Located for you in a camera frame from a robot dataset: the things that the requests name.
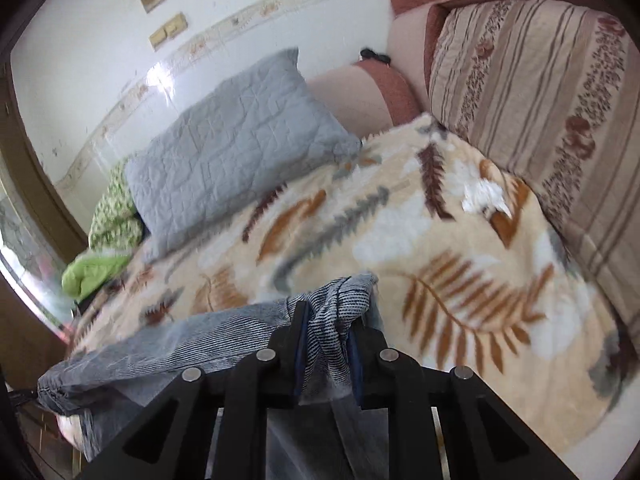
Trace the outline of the grey denim pants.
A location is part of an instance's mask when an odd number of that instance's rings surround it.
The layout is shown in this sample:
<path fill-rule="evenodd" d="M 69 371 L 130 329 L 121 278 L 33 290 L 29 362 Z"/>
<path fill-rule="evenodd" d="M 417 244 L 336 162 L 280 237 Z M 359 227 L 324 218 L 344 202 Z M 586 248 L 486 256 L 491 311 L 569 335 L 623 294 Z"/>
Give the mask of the grey denim pants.
<path fill-rule="evenodd" d="M 266 476 L 385 479 L 386 413 L 358 410 L 346 358 L 352 322 L 382 326 L 377 282 L 375 275 L 361 273 L 297 297 L 142 328 L 51 367 L 38 380 L 38 400 L 58 416 L 79 417 L 81 447 L 93 460 L 181 372 L 234 367 L 265 348 L 275 330 L 292 323 L 296 304 L 306 301 L 311 317 L 303 394 L 297 408 L 268 418 Z"/>

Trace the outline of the brown wooden door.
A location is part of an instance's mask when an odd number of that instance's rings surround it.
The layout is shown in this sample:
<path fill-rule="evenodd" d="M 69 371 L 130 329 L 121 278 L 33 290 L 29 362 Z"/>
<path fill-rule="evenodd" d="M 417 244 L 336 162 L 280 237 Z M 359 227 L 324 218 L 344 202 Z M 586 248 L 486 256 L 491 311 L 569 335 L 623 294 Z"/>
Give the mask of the brown wooden door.
<path fill-rule="evenodd" d="M 86 236 L 43 172 L 1 63 L 1 367 L 15 389 L 61 361 L 76 306 L 62 291 Z"/>

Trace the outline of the beige leaf pattern blanket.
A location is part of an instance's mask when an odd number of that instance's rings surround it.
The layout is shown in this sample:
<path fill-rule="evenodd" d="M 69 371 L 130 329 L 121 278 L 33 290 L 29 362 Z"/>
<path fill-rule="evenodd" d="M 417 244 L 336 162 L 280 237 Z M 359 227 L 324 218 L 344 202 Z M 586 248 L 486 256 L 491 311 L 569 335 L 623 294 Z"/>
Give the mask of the beige leaf pattern blanket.
<path fill-rule="evenodd" d="M 613 404 L 618 330 L 608 300 L 534 192 L 426 115 L 162 260 L 138 252 L 93 300 L 72 348 L 362 271 L 378 278 L 392 346 L 440 370 L 471 367 L 556 452 L 590 434 Z"/>

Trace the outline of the small black object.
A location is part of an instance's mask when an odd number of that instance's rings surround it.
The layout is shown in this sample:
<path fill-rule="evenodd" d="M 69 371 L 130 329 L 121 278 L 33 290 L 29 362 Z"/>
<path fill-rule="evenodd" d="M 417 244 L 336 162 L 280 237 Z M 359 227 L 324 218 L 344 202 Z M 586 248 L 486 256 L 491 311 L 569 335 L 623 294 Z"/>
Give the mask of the small black object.
<path fill-rule="evenodd" d="M 373 60 L 385 65 L 390 65 L 390 57 L 384 53 L 375 52 L 370 48 L 364 48 L 359 53 L 359 61 L 369 61 Z"/>

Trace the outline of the green patterned folded blanket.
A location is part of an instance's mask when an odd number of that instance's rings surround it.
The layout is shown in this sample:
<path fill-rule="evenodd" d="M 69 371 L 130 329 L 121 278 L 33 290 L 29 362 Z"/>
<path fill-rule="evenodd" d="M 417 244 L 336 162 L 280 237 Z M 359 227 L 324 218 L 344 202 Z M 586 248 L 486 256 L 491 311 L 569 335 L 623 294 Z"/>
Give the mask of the green patterned folded blanket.
<path fill-rule="evenodd" d="M 74 301 L 85 300 L 129 263 L 143 238 L 143 222 L 125 176 L 129 157 L 111 170 L 90 224 L 88 248 L 62 274 L 63 292 Z"/>

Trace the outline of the grey quilted pillow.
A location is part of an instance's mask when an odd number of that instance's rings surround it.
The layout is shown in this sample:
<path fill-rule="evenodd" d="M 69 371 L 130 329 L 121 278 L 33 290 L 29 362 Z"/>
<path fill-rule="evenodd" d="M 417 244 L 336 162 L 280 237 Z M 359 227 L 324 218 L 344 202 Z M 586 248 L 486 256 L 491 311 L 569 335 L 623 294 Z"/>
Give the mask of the grey quilted pillow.
<path fill-rule="evenodd" d="M 278 185 L 350 159 L 361 142 L 310 92 L 295 48 L 224 80 L 129 159 L 152 263 Z"/>

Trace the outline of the striped floral cushion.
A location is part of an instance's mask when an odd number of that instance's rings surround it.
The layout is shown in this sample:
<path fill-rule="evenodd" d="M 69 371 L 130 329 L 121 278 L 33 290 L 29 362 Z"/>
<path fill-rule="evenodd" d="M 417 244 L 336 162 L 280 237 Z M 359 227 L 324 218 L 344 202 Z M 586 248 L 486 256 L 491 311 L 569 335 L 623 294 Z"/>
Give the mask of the striped floral cushion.
<path fill-rule="evenodd" d="M 612 14 L 555 0 L 448 13 L 427 107 L 523 178 L 639 336 L 639 51 Z"/>

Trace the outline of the pink red sofa headboard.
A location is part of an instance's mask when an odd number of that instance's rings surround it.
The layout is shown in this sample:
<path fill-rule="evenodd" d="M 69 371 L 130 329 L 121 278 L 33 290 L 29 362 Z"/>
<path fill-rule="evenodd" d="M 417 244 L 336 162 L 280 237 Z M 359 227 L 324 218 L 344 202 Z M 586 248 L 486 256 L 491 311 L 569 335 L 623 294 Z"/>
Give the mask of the pink red sofa headboard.
<path fill-rule="evenodd" d="M 436 42 L 448 13 L 487 1 L 492 0 L 390 0 L 393 21 L 386 46 L 390 59 L 369 55 L 309 79 L 309 90 L 360 138 L 411 122 L 426 111 Z M 608 10 L 604 0 L 560 1 Z"/>

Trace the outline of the beige wall switch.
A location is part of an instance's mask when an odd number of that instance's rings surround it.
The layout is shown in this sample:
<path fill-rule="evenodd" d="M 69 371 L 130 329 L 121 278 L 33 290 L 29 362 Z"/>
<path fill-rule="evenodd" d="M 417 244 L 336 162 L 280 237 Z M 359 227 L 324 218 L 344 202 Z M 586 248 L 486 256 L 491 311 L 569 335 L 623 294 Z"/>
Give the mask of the beige wall switch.
<path fill-rule="evenodd" d="M 175 39 L 188 28 L 186 16 L 180 12 L 168 22 L 160 26 L 149 36 L 149 43 L 154 51 L 157 51 L 167 41 Z"/>

